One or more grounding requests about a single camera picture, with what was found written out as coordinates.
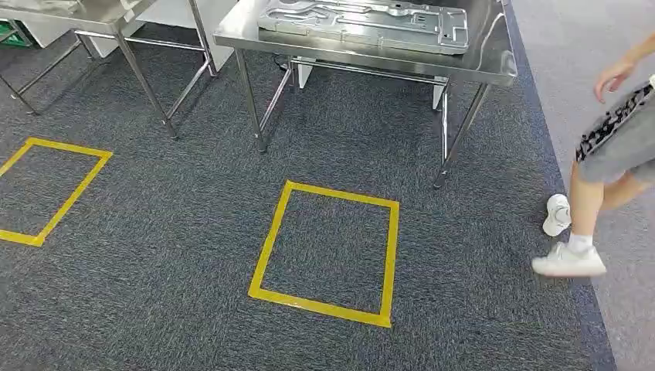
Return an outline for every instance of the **floor marking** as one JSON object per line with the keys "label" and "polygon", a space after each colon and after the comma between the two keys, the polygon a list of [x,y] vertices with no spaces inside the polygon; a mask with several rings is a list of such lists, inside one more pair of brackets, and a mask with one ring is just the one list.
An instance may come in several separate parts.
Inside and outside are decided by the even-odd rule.
{"label": "floor marking", "polygon": [[[289,198],[291,197],[291,192],[294,190],[390,208],[389,233],[387,235],[387,249],[385,258],[385,276],[384,283],[382,284],[382,299],[379,313],[358,311],[355,309],[321,303],[319,301],[313,301],[305,298],[297,298],[295,296],[261,288],[266,266],[268,265],[268,260],[270,259],[270,254],[273,250],[273,245],[275,244],[277,233],[280,231],[280,225],[282,224],[284,210],[287,208]],[[273,216],[273,222],[271,224],[268,237],[266,237],[266,241],[262,247],[262,253],[260,255],[259,261],[257,262],[257,267],[255,268],[255,273],[253,274],[253,280],[250,282],[248,295],[252,298],[271,301],[273,303],[282,305],[289,305],[291,307],[301,308],[308,311],[315,311],[324,315],[331,315],[351,321],[363,322],[370,325],[390,328],[391,303],[393,297],[393,275],[395,271],[395,247],[398,241],[399,210],[400,204],[396,201],[379,199],[376,197],[363,196],[342,191],[335,191],[333,189],[316,187],[315,185],[300,184],[287,180],[287,184],[284,185],[282,195],[280,196],[280,201],[277,203],[277,208],[275,210],[275,215]]]}
{"label": "floor marking", "polygon": [[43,242],[46,240],[46,237],[57,223],[63,218],[63,216],[68,212],[70,207],[77,201],[84,189],[89,186],[93,178],[96,177],[98,172],[105,166],[109,158],[112,156],[112,152],[101,151],[98,149],[80,147],[79,145],[68,145],[66,143],[59,143],[58,141],[47,141],[45,139],[39,138],[27,138],[25,144],[11,157],[7,162],[5,162],[2,167],[0,167],[0,176],[5,174],[9,168],[11,168],[32,146],[38,145],[40,147],[54,148],[62,151],[70,151],[81,153],[84,155],[91,155],[99,157],[100,160],[97,164],[91,169],[87,176],[82,180],[82,182],[75,188],[73,194],[62,204],[62,206],[57,210],[52,219],[46,224],[46,226],[37,234],[36,236],[31,236],[23,233],[16,233],[10,230],[0,230],[0,240],[7,240],[16,243],[24,243],[30,246],[41,247]]}

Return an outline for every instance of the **metal tray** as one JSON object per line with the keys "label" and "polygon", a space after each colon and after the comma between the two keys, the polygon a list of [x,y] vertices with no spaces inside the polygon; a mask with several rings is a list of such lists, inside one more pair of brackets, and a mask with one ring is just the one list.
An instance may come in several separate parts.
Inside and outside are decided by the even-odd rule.
{"label": "metal tray", "polygon": [[386,0],[271,0],[258,24],[270,31],[409,49],[463,54],[463,9]]}

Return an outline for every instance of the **shorts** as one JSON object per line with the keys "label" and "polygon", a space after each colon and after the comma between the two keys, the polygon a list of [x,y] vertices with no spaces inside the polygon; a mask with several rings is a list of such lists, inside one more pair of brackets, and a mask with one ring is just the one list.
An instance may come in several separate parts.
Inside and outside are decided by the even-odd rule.
{"label": "shorts", "polygon": [[655,182],[655,89],[642,84],[622,97],[583,136],[575,152],[581,178],[611,182],[631,172]]}

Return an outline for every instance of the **green crate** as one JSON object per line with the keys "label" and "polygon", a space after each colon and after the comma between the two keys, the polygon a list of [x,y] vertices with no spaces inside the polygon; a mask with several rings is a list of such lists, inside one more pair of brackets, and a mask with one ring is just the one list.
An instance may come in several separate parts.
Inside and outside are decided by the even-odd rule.
{"label": "green crate", "polygon": [[[0,35],[5,34],[7,32],[11,32],[12,30],[13,28],[9,23],[0,22]],[[30,42],[28,40],[21,39],[18,33],[11,35],[7,40],[3,41],[2,43],[11,46],[22,46],[22,47],[30,46]]]}

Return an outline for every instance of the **table top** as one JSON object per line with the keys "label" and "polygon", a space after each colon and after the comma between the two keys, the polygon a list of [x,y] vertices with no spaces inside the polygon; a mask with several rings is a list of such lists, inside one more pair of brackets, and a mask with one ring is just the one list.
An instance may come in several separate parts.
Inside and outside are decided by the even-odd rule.
{"label": "table top", "polygon": [[0,5],[0,18],[23,22],[65,22],[71,29],[115,33],[157,0],[82,0],[75,12],[33,10]]}
{"label": "table top", "polygon": [[216,45],[502,86],[511,85],[517,76],[504,7],[498,0],[438,1],[467,10],[470,47],[459,56],[266,31],[257,19],[268,2],[240,0],[215,30]]}

